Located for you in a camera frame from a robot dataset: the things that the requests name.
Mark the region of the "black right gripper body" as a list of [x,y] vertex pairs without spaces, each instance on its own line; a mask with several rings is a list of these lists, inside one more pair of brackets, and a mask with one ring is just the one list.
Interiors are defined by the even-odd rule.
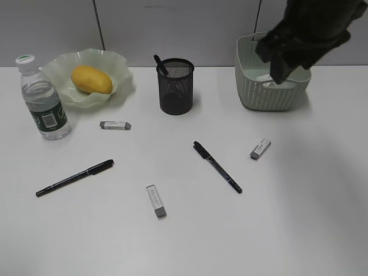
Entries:
[[298,67],[307,70],[333,49],[349,41],[345,30],[332,40],[310,42],[297,38],[287,27],[277,26],[260,39],[256,53],[264,63],[270,64],[270,76],[281,84]]

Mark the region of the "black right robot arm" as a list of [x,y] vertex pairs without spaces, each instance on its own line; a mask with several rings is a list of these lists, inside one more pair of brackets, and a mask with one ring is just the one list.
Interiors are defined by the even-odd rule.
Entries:
[[366,10],[366,1],[288,1],[283,19],[258,41],[256,53],[279,85],[296,68],[308,70],[348,42],[348,27]]

